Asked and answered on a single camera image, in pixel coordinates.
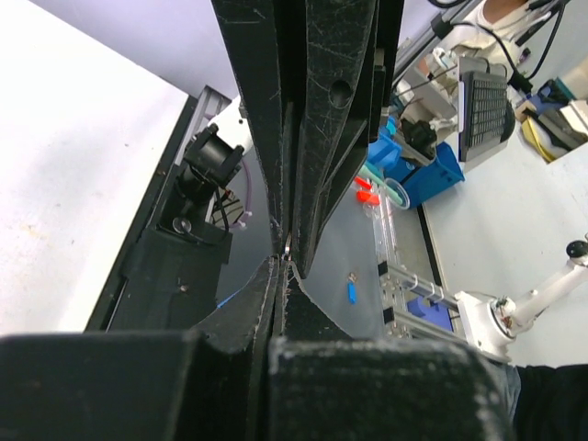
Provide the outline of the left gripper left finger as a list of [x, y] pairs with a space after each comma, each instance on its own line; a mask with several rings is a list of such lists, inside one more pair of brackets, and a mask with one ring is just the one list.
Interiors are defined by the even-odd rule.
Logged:
[[261, 440], [278, 260], [185, 331], [1, 341], [4, 440]]

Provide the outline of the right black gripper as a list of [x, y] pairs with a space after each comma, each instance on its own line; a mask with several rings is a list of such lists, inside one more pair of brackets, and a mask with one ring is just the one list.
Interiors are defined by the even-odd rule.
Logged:
[[[289, 229], [282, 7], [278, 1], [212, 5], [266, 184], [272, 245], [280, 253]], [[307, 73], [291, 251], [301, 277], [311, 272], [326, 223], [353, 178], [352, 150], [368, 135], [370, 104], [370, 142], [388, 116], [403, 9], [402, 0], [305, 4]], [[371, 100], [357, 92], [371, 84]]]

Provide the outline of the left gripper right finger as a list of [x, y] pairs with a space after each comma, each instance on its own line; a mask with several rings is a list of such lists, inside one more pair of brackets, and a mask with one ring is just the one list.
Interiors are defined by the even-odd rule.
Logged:
[[376, 334], [353, 337], [305, 289], [296, 267], [270, 265], [268, 436], [272, 440], [511, 440], [484, 359], [448, 340], [386, 334], [382, 291], [358, 287]]

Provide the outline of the silver key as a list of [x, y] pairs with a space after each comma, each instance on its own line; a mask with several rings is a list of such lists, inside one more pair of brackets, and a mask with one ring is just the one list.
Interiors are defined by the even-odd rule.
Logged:
[[289, 233], [285, 245], [284, 245], [284, 252], [282, 255], [285, 261], [290, 261], [292, 259], [292, 234]]

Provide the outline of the solid blue key tag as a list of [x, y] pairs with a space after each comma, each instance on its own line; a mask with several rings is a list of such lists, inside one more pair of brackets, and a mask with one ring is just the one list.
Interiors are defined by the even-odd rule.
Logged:
[[226, 299], [220, 301], [217, 304], [217, 309], [220, 309], [222, 307], [224, 307], [229, 301], [231, 301], [232, 299], [234, 299], [238, 294], [240, 294], [241, 290], [237, 290], [235, 292], [233, 292], [230, 296], [228, 296]]

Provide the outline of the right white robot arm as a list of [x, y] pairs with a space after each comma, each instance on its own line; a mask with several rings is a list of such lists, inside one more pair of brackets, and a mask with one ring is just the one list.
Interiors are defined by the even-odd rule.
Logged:
[[239, 94], [195, 135], [179, 185], [225, 186], [249, 150], [266, 185], [273, 249], [306, 277], [322, 232], [379, 135], [401, 1], [216, 1]]

